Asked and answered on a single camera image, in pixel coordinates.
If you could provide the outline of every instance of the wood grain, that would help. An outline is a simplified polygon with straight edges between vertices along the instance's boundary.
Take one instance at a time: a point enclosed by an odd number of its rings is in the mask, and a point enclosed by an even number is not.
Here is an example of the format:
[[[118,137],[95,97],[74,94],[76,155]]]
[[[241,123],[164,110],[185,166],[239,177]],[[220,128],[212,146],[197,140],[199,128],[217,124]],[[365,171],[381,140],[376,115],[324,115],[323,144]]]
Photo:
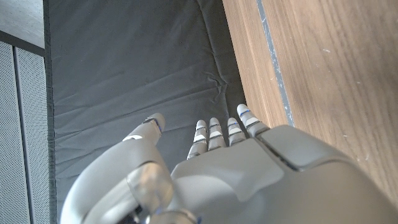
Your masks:
[[[398,205],[397,3],[262,2],[296,127],[351,156]]]
[[[256,2],[223,3],[248,106],[270,127],[287,124]]]

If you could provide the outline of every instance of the robotic hand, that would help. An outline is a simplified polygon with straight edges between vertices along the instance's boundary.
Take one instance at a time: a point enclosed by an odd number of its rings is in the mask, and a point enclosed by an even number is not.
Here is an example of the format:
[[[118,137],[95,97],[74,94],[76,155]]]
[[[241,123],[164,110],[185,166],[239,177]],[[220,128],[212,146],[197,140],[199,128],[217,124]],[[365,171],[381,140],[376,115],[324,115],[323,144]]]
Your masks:
[[[268,128],[246,107],[209,132],[199,120],[188,159],[167,170],[155,145],[165,126],[153,114],[77,178],[61,224],[398,223],[379,189],[340,151],[290,126]]]

